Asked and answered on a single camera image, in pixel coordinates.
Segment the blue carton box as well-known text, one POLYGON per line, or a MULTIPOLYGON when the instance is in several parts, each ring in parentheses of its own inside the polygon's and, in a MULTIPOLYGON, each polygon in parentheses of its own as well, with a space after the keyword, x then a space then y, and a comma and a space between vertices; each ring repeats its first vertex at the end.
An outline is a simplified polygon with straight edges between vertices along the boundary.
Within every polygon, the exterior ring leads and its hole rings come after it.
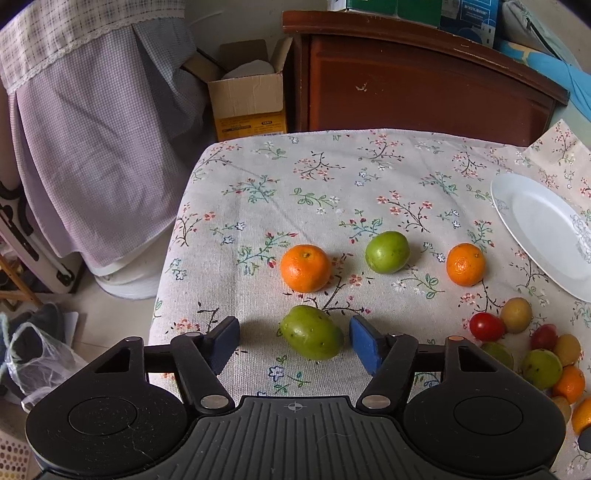
POLYGON ((498 0, 443 0, 440 28, 492 48, 499 9, 498 0))

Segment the yellow-brown round fruit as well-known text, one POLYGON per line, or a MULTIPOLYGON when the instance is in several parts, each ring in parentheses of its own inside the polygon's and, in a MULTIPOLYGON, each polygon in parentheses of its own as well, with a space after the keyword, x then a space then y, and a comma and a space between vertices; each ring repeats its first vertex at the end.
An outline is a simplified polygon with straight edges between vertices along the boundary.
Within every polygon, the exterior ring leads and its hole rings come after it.
POLYGON ((522 297, 511 298, 504 304, 500 318, 508 333, 522 333, 530 326, 533 318, 531 304, 522 297))

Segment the open cardboard box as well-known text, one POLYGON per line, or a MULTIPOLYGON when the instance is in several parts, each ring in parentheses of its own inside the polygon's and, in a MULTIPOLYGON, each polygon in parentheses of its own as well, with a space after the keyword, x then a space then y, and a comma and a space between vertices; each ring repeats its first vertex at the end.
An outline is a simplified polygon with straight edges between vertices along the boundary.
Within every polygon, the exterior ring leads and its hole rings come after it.
POLYGON ((280 39, 273 53, 263 39, 228 43, 218 59, 197 50, 184 63, 207 86, 218 141, 287 133, 283 69, 292 42, 280 39))

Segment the blue cartoon blanket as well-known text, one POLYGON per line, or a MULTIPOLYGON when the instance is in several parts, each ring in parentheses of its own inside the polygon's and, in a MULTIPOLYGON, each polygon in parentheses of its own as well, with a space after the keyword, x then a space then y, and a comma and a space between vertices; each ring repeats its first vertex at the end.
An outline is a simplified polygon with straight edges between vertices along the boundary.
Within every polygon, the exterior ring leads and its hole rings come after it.
POLYGON ((569 92, 569 100, 587 119, 590 119, 590 75, 559 58, 529 47, 502 40, 498 50, 538 73, 546 76, 569 92))

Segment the oval green fruit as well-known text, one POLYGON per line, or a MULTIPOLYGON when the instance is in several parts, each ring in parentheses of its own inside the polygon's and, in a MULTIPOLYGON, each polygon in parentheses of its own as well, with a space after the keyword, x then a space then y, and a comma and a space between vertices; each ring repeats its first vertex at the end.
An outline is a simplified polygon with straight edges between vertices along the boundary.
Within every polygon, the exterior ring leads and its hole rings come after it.
POLYGON ((344 347, 341 328, 318 308, 298 305, 280 322, 280 333, 295 352, 308 360, 334 358, 344 347))

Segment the small orange tangerine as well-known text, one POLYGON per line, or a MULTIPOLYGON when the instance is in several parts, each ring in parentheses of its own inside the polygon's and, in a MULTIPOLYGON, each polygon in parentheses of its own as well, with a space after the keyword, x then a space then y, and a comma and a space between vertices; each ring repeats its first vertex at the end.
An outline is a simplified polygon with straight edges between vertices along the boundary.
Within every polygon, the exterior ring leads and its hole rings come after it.
POLYGON ((447 256, 448 277, 455 284, 472 287, 481 282, 486 273, 486 258, 482 250, 470 243, 453 247, 447 256))

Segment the red cherry tomato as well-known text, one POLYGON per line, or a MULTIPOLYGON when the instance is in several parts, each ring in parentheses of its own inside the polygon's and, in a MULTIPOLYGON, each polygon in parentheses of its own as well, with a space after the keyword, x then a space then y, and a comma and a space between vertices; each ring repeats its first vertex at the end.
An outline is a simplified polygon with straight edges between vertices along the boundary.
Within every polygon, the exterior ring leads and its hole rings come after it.
POLYGON ((558 341, 557 327, 554 324, 545 324, 537 328, 530 338, 530 349, 544 349, 553 351, 558 341))
POLYGON ((469 322, 472 335, 481 342, 496 342, 506 333, 504 322, 490 313, 475 314, 469 322))

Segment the dark wooden cabinet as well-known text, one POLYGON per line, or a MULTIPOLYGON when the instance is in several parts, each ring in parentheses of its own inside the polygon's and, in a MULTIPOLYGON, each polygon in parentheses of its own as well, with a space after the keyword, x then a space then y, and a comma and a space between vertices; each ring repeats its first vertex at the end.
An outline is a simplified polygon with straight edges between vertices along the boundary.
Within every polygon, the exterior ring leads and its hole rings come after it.
POLYGON ((396 128, 528 146, 568 91, 489 47, 382 16, 285 11, 297 131, 396 128))

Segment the green carton box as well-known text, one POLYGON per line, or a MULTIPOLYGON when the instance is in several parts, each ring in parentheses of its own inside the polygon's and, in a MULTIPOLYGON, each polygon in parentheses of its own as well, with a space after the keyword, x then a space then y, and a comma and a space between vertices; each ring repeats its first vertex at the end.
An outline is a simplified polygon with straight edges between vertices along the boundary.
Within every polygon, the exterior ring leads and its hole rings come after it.
POLYGON ((395 16, 438 28, 442 14, 441 0, 352 0, 342 9, 395 16))

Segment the large orange tangerine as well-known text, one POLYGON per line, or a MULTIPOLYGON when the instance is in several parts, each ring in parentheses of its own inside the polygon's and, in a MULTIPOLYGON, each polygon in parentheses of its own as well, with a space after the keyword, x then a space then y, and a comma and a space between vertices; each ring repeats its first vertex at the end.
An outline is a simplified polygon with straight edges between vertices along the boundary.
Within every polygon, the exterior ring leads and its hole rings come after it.
POLYGON ((332 263, 325 251, 310 244, 290 248, 280 261, 280 276, 298 293, 314 293, 329 283, 332 263))

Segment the purple checked fabric cover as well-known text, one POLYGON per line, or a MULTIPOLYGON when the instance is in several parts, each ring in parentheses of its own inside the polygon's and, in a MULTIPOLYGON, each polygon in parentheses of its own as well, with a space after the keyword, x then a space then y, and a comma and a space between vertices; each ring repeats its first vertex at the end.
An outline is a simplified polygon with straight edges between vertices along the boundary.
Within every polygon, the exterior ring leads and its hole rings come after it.
POLYGON ((33 1, 1 24, 15 163, 58 257, 108 294, 156 294, 205 97, 181 1, 33 1))

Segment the clear plastic bag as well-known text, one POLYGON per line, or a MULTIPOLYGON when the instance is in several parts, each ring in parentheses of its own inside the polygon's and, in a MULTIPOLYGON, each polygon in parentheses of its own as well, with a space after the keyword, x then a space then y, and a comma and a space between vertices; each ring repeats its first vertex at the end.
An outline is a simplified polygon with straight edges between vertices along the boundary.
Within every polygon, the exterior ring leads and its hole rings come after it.
POLYGON ((87 362, 68 345, 25 322, 16 328, 6 346, 4 365, 9 379, 23 394, 20 406, 30 413, 87 362))

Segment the round green fruit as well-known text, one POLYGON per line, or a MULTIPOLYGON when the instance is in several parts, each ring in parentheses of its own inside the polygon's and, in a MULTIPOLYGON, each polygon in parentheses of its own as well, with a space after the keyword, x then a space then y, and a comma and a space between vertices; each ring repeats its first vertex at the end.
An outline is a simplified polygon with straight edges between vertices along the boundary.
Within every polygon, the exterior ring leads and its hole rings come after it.
POLYGON ((379 274, 393 274, 401 270, 411 256, 407 238, 397 231, 386 231, 370 241, 365 258, 368 266, 379 274))

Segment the white ceramic plate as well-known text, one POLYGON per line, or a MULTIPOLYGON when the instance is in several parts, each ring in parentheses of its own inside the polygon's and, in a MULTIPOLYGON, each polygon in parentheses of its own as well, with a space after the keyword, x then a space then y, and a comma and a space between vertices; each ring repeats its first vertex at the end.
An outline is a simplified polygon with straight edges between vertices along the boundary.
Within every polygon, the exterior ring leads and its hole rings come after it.
POLYGON ((528 177, 506 173, 491 181, 503 224, 531 260, 560 288, 589 302, 590 227, 556 193, 528 177))

